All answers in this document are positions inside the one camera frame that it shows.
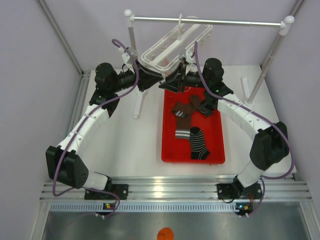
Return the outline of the white clip sock hanger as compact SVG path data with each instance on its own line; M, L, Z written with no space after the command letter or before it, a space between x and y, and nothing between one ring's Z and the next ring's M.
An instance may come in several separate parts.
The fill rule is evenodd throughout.
M198 46L203 45L210 38L212 31L213 26L210 24L183 23L180 15L178 24L142 53L140 60L147 68L167 76L179 65L180 60L185 58L185 51L194 52L194 42L198 42ZM175 67L172 72L163 71L162 61L164 59L174 61Z

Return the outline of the pale pink sock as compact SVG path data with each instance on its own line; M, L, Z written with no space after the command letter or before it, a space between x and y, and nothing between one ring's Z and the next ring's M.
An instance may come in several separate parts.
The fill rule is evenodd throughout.
M169 61L168 59L164 59L161 63L161 66L163 68L163 71L165 73L170 73L174 70L174 67L175 67L175 62L174 61Z

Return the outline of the brown sock striped cuff long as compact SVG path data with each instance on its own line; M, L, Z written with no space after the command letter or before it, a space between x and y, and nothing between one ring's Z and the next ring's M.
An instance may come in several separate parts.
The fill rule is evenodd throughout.
M186 114L180 110L174 111L173 114L176 116L175 138L188 140L191 133L192 114Z

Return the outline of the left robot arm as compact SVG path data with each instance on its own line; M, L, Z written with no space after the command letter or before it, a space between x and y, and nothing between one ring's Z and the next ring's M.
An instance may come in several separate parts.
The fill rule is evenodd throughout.
M58 146L49 146L45 152L48 176L57 183L73 189L95 189L103 199L113 194L111 180L105 174L90 170L91 161L83 155L101 126L115 112L122 90L133 91L138 87L144 91L163 80L163 76L136 63L134 69L116 72L110 63L101 63L95 69L95 91L84 115Z

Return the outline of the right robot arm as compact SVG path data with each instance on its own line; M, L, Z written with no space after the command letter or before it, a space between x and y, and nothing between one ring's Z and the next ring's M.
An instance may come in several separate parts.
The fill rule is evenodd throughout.
M222 116L227 116L250 138L249 161L232 182L238 198L273 165L289 154L288 131L246 107L223 81L217 58L208 58L196 72L178 66L165 82L161 159L165 163L218 164L225 162Z

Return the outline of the white rack base foot left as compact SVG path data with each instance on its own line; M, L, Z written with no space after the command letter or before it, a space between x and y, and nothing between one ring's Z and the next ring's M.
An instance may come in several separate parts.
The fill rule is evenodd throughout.
M132 118L135 120L140 117L144 96L147 94L147 92L148 92L147 90L144 90L144 91L137 90L136 92L136 102L135 102L135 106L132 114Z

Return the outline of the black striped sock upper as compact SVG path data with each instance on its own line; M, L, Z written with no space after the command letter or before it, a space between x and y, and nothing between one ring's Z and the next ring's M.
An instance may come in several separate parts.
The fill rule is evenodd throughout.
M214 107L209 105L206 101L202 101L197 107L197 111L206 117L210 117L214 113Z

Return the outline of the black striped sock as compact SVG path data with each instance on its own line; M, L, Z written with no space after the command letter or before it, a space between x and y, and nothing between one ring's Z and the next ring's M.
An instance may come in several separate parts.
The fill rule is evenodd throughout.
M206 160L211 154L206 147L204 133L199 127L194 126L190 129L189 145L192 160Z
M206 101L202 101L197 107L197 111L206 117L210 117L214 113L214 107L209 105Z

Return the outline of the red plastic tray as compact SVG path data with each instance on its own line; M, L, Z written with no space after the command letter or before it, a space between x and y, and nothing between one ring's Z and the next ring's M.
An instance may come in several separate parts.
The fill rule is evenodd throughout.
M189 103L189 97L198 95L201 101L205 100L204 88L191 87L183 93L174 93L169 90L164 92L163 124L162 124L162 146L161 159L167 163L196 163L196 164L223 164L225 162L225 150L223 141L223 130L221 116L214 110L210 117L206 117L197 110L191 114L192 127L198 127L204 134L206 148L210 155L206 160L191 159L191 148L189 139L175 138L176 116L172 109L176 102Z

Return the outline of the black striped sock lower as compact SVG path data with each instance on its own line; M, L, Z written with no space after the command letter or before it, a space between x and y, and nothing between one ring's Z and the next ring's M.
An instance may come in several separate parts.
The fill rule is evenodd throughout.
M190 129L189 145L192 160L206 160L211 154L206 147L204 133L199 127L194 126Z

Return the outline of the orange round object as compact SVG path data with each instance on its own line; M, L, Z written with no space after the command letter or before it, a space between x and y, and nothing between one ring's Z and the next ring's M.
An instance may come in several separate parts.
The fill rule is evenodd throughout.
M157 234L157 240L174 240L174 232L171 228L162 228Z

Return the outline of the aluminium mounting rail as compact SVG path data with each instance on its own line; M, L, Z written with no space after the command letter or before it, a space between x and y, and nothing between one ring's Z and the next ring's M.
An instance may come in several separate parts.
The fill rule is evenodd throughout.
M115 177L114 184L128 185L128 201L218 201L217 184L230 183L229 175L179 177ZM309 202L312 196L305 181L292 177L264 180L266 202Z

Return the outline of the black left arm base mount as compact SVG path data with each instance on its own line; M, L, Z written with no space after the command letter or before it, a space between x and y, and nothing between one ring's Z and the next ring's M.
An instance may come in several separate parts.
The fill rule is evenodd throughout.
M93 191L87 189L85 191L85 200L116 200L116 196L120 200L126 200L129 193L128 184L112 184L105 190Z

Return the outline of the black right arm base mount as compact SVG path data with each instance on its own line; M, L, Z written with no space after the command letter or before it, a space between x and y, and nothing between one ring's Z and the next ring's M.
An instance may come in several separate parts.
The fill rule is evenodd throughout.
M243 188L234 183L219 183L216 185L218 199L225 203L231 203L234 200L260 200L263 189L259 183Z

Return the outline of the white drying rack frame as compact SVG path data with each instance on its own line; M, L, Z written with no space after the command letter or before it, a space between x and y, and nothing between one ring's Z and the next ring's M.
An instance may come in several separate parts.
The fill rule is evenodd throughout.
M124 11L124 16L126 17L127 27L129 31L129 38L131 46L136 48L136 39L134 34L134 23L135 22L166 22L166 23L176 23L178 25L179 17L147 17L147 16L137 16L134 15L130 9ZM288 34L291 25L294 23L295 17L292 15L288 15L281 22L259 22L259 21L240 21L240 20L213 20L213 19L200 19L194 16L191 17L182 17L183 23L191 23L191 24L204 24L204 25L221 25L221 26L250 26L250 27L274 27L278 28L278 37L275 41L271 51L269 52L269 56L265 62L265 65L262 67L261 73L255 83L253 90L251 90L251 95L248 99L249 102L254 102L254 99L257 95L257 92L266 76L266 73L270 67L270 64L278 51L279 45L282 42L283 38Z

